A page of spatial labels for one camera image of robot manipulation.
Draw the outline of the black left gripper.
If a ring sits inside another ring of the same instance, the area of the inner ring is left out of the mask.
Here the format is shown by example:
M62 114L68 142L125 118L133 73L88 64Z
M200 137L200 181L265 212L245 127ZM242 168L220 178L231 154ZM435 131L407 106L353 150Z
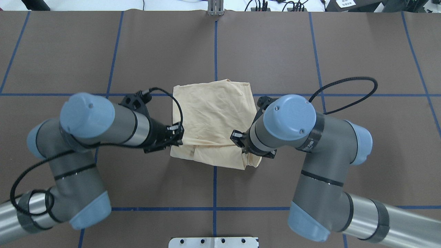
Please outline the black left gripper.
M151 119L148 136L143 142L143 151L147 154L164 150L169 146L183 145L182 138L184 132L182 122L167 126L155 119Z

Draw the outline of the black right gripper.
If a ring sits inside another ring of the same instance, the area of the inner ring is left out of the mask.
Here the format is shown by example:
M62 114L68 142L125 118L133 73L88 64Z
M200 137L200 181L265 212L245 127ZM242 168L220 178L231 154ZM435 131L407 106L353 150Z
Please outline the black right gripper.
M263 151L255 144L252 143L252 139L249 135L249 132L242 133L236 129L233 130L230 140L239 148L241 148L242 153L244 154L254 154L256 156L260 157L267 157L270 159L274 159L277 149L274 149L272 151Z

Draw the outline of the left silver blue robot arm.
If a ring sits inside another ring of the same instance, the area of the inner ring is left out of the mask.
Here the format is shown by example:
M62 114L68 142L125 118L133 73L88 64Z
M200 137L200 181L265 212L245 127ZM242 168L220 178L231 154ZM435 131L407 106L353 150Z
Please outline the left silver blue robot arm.
M73 94L58 118L30 131L28 149L41 161L15 180L9 200L1 204L2 245L66 222L75 230L86 229L110 215L108 191L93 154L96 148L115 146L151 153L182 145L180 104L174 100L179 121L164 125L148 112L152 91L156 88L128 94L119 104L93 94ZM16 195L24 176L45 163L49 163L55 185Z

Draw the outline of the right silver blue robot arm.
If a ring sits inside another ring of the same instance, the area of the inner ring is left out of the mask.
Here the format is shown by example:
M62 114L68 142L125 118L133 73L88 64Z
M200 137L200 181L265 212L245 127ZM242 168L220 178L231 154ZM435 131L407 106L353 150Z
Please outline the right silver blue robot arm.
M230 139L245 154L274 158L277 149L306 153L289 210L298 235L325 242L331 232L392 248L439 248L440 221L343 190L351 165L366 161L373 138L364 127L315 110L303 96L260 97L245 132Z

